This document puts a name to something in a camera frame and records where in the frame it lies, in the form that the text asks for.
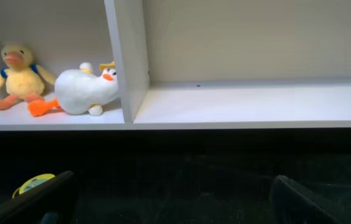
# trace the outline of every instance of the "duck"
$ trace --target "duck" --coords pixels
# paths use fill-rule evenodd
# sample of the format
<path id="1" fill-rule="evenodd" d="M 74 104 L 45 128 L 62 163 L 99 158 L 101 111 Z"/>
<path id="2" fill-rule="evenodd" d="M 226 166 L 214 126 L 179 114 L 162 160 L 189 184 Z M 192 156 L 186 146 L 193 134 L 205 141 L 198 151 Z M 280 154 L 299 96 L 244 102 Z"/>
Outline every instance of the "duck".
<path id="1" fill-rule="evenodd" d="M 40 65 L 33 64 L 34 56 L 30 49 L 21 44 L 10 44 L 1 50 L 1 57 L 8 66 L 0 71 L 0 88 L 6 84 L 5 99 L 0 100 L 0 110 L 7 110 L 20 100 L 28 103 L 42 100 L 44 83 L 54 85 L 56 76 Z"/>
<path id="2" fill-rule="evenodd" d="M 118 79 L 115 62 L 100 65 L 101 75 L 93 74 L 91 63 L 80 64 L 79 69 L 62 72 L 55 82 L 56 98 L 36 100 L 28 105 L 32 116 L 42 116 L 52 108 L 62 108 L 76 115 L 88 112 L 92 116 L 103 113 L 102 106 L 117 99 Z"/>

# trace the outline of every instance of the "yellow belly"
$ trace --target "yellow belly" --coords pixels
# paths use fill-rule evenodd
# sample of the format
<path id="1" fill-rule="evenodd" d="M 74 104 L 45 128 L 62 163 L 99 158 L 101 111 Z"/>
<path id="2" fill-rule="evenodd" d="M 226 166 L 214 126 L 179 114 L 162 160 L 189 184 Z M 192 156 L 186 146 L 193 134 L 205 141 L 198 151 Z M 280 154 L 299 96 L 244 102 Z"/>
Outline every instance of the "yellow belly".
<path id="1" fill-rule="evenodd" d="M 21 72 L 9 70 L 7 75 L 7 92 L 18 96 L 20 99 L 24 99 L 30 93 L 41 95 L 44 91 L 43 81 L 31 69 Z"/>

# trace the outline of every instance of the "white goose plush toy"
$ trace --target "white goose plush toy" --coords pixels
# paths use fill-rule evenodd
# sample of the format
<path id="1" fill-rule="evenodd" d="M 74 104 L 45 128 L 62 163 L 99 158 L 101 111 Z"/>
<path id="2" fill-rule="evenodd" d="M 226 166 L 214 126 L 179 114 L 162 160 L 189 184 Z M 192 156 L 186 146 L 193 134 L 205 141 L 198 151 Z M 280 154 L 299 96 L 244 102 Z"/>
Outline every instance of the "white goose plush toy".
<path id="1" fill-rule="evenodd" d="M 102 106 L 117 99 L 118 79 L 114 62 L 101 64 L 100 77 L 93 74 L 90 63 L 82 63 L 79 70 L 64 71 L 55 82 L 56 99 L 35 100 L 28 105 L 32 116 L 42 116 L 52 108 L 62 108 L 68 114 L 89 112 L 102 114 Z"/>

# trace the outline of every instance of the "blue backpack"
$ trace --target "blue backpack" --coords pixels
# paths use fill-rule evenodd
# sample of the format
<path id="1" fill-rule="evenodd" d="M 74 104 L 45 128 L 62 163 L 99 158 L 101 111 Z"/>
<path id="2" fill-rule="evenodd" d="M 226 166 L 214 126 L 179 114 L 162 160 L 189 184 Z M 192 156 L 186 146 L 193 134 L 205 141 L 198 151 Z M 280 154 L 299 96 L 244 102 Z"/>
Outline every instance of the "blue backpack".
<path id="1" fill-rule="evenodd" d="M 40 74 L 39 74 L 39 71 L 37 70 L 37 65 L 31 64 L 31 65 L 30 65 L 30 68 L 32 69 L 32 71 L 33 71 L 34 73 L 40 75 Z M 3 77 L 3 78 L 8 78 L 8 76 L 7 76 L 5 70 L 6 70 L 6 69 L 2 69 L 2 70 L 0 71 L 0 75 L 1 75 L 1 77 Z"/>

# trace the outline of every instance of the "yellow hat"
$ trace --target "yellow hat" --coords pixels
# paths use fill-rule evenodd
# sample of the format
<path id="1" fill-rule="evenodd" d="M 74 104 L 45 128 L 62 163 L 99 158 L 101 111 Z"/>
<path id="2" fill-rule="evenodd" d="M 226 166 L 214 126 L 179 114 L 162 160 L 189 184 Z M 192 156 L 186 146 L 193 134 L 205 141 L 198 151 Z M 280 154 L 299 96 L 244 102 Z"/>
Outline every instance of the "yellow hat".
<path id="1" fill-rule="evenodd" d="M 100 65 L 100 71 L 103 72 L 104 69 L 106 68 L 116 68 L 116 63 L 111 62 L 111 63 L 106 63 L 106 64 L 101 64 Z"/>

